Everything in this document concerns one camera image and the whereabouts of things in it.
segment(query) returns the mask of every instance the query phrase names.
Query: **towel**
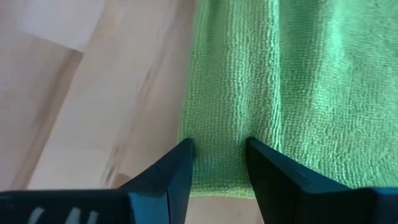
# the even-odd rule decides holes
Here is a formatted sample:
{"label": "towel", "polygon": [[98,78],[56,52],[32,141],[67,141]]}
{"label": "towel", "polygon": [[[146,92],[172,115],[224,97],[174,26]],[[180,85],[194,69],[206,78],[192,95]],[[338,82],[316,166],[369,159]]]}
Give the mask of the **towel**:
{"label": "towel", "polygon": [[195,142],[192,195],[253,198],[249,136],[349,187],[398,186],[396,0],[196,10],[179,130]]}

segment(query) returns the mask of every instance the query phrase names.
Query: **light wood floor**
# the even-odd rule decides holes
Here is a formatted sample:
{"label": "light wood floor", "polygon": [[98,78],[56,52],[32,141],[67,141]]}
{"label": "light wood floor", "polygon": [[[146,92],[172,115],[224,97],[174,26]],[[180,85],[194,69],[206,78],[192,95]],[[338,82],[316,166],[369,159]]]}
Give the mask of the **light wood floor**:
{"label": "light wood floor", "polygon": [[[35,2],[0,2],[0,190],[120,185],[175,144],[195,2],[69,5],[79,20],[90,17],[88,43],[76,18],[70,23],[78,28],[70,30],[68,14],[27,27],[26,12],[43,7]],[[45,10],[56,10],[56,2],[67,1],[52,0]],[[90,4],[103,5],[90,15]],[[190,199],[187,223],[262,219],[254,200],[197,197]]]}

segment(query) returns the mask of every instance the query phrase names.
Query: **black plastic piece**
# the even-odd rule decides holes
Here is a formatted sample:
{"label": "black plastic piece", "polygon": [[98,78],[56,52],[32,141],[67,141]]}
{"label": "black plastic piece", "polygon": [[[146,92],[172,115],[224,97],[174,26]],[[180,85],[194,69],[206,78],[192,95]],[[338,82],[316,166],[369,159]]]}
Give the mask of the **black plastic piece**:
{"label": "black plastic piece", "polygon": [[246,141],[246,165],[264,223],[398,222],[398,188],[352,190],[255,138]]}
{"label": "black plastic piece", "polygon": [[3,192],[0,223],[184,223],[192,165],[185,139],[119,189]]}

